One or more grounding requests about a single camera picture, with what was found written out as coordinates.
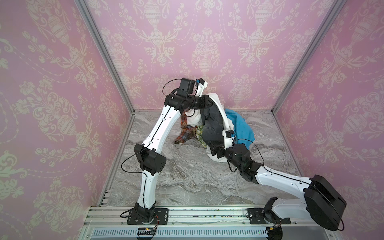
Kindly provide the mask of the red plaid cloth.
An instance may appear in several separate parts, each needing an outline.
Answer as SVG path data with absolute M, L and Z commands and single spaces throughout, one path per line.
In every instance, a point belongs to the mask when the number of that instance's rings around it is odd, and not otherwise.
M 174 144 L 180 145 L 180 144 L 184 144 L 185 142 L 191 139 L 196 140 L 198 138 L 197 129 L 198 129 L 197 126 L 193 127 L 191 125 L 188 125 L 187 115 L 186 115 L 186 112 L 184 112 L 181 115 L 181 133 L 175 139 Z

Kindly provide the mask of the yellow lemon print cloth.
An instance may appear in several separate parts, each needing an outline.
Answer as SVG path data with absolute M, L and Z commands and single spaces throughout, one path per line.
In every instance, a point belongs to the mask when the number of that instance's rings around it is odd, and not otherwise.
M 204 130 L 203 126 L 197 126 L 196 130 L 195 130 L 195 135 L 196 135 L 198 142 L 202 145 L 203 148 L 206 149 L 207 144 L 203 140 L 203 130 Z

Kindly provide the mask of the left corner aluminium post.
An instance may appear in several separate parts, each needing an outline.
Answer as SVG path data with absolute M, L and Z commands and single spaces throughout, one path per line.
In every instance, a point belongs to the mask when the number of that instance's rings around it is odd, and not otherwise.
M 104 60 L 107 69 L 109 70 L 111 77 L 125 103 L 129 113 L 133 116 L 135 114 L 135 109 L 129 98 L 129 95 L 126 91 L 126 88 L 122 82 L 122 79 L 113 63 L 112 57 L 107 49 L 106 44 L 104 43 L 101 31 L 98 29 L 97 24 L 87 6 L 86 1 L 83 0 L 74 0 L 85 24 L 95 42 L 96 48 L 99 50 L 102 59 Z

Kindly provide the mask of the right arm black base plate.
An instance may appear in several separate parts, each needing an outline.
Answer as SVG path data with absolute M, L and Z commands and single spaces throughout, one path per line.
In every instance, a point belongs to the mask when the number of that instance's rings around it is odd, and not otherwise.
M 251 225 L 289 225 L 290 218 L 280 218 L 272 210 L 264 210 L 263 208 L 249 208 L 246 217 L 250 220 Z

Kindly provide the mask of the corner aluminium post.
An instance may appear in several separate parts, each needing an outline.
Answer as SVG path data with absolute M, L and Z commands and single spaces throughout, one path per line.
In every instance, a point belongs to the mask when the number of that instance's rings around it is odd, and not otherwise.
M 318 29 L 316 30 L 312 40 L 310 41 L 308 47 L 306 48 L 304 54 L 300 58 L 298 65 L 294 69 L 293 73 L 291 74 L 290 78 L 288 79 L 285 87 L 283 88 L 282 92 L 280 93 L 274 107 L 271 109 L 272 115 L 276 116 L 279 109 L 282 107 L 284 101 L 286 100 L 287 96 L 289 95 L 291 89 L 293 88 L 296 80 L 299 78 L 300 74 L 305 69 L 306 65 L 310 61 L 311 57 L 315 53 L 316 49 L 319 47 L 320 43 L 322 42 L 323 38 L 326 36 L 328 30 L 331 28 L 331 25 L 339 15 L 340 11 L 344 7 L 346 0 L 337 0 L 333 1 L 330 9 L 328 10 L 327 14 L 325 15 L 324 19 L 322 20 L 321 24 L 319 25 Z
M 129 95 L 126 91 L 126 88 L 122 82 L 122 79 L 113 63 L 112 57 L 107 49 L 106 44 L 104 43 L 101 31 L 98 29 L 97 24 L 87 6 L 86 1 L 83 0 L 74 0 L 85 24 L 95 42 L 96 48 L 99 50 L 102 59 L 104 60 L 107 69 L 109 70 L 111 77 L 125 103 L 129 113 L 133 116 L 135 114 L 135 109 L 129 98 Z

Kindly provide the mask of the teal blue cloth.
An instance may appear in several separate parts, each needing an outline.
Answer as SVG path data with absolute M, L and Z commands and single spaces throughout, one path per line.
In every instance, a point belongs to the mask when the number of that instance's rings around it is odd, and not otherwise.
M 247 149 L 250 148 L 251 143 L 255 140 L 255 135 L 252 128 L 246 123 L 245 119 L 237 112 L 225 109 L 226 116 L 232 121 L 234 125 L 234 132 L 238 144 L 245 144 Z

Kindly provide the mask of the white cloth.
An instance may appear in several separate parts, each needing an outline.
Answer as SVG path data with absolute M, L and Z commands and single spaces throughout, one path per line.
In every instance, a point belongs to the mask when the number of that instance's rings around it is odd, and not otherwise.
M 197 111 L 188 117 L 188 124 L 201 128 L 200 140 L 206 145 L 208 157 L 214 162 L 226 162 L 225 150 L 232 147 L 235 131 L 219 96 L 216 93 L 191 96 L 187 109 Z

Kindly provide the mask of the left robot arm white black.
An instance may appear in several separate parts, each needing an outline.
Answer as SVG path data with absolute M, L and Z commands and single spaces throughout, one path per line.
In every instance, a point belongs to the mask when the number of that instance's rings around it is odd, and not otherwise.
M 159 173 L 166 165 L 162 155 L 164 143 L 182 113 L 189 110 L 202 110 L 210 107 L 204 89 L 208 83 L 203 79 L 182 78 L 180 86 L 166 95 L 161 115 L 142 144 L 134 147 L 140 164 L 142 183 L 140 195 L 134 206 L 134 216 L 139 222 L 149 224 L 155 217 L 155 191 Z

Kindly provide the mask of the dark grey denim cloth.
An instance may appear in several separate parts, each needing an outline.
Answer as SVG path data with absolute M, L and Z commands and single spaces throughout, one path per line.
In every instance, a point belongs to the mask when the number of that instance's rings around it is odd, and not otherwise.
M 216 155 L 218 147 L 224 146 L 223 130 L 223 116 L 225 109 L 216 93 L 208 94 L 213 101 L 213 105 L 201 110 L 201 120 L 203 123 L 203 140 L 207 144 L 207 151 L 209 157 L 212 159 Z

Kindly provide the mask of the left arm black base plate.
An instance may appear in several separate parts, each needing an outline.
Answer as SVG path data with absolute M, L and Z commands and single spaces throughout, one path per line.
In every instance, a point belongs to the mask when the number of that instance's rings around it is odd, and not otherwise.
M 169 209 L 155 208 L 152 210 L 131 209 L 127 217 L 127 225 L 166 225 Z

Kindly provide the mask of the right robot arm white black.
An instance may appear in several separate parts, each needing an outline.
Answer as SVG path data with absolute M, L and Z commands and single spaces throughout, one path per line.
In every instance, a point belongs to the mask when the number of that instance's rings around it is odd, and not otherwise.
M 270 198 L 264 214 L 270 223 L 283 219 L 311 219 L 329 231 L 343 231 L 342 216 L 347 202 L 331 183 L 320 175 L 312 178 L 286 174 L 252 160 L 244 144 L 217 147 L 213 156 L 225 158 L 250 183 L 269 186 L 296 197 L 294 200 Z

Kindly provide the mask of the aluminium front rail frame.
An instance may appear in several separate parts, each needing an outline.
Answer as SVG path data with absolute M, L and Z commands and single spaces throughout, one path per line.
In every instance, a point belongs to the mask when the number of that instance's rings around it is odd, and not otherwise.
M 137 240 L 138 228 L 157 227 L 153 240 L 341 240 L 314 221 L 291 218 L 289 225 L 251 225 L 247 209 L 261 206 L 160 207 L 169 209 L 166 225 L 127 225 L 127 207 L 92 207 L 80 240 Z

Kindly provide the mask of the right corner aluminium post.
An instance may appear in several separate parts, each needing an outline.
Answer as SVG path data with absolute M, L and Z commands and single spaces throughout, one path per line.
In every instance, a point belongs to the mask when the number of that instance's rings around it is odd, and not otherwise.
M 304 54 L 300 58 L 298 65 L 294 69 L 293 73 L 291 74 L 290 78 L 288 79 L 285 87 L 283 88 L 282 92 L 280 93 L 274 107 L 271 109 L 272 115 L 276 116 L 279 109 L 282 107 L 284 101 L 286 100 L 287 96 L 289 95 L 291 89 L 293 88 L 296 80 L 299 78 L 300 74 L 305 69 L 306 65 L 310 61 L 311 57 L 315 53 L 316 49 L 319 47 L 320 43 L 322 42 L 323 38 L 326 36 L 328 30 L 331 28 L 331 25 L 339 15 L 340 11 L 344 7 L 346 0 L 337 0 L 333 1 L 330 9 L 328 10 L 327 14 L 325 15 L 324 19 L 322 20 L 321 24 L 319 25 L 318 29 L 316 30 L 312 40 L 310 41 L 308 47 L 306 48 Z

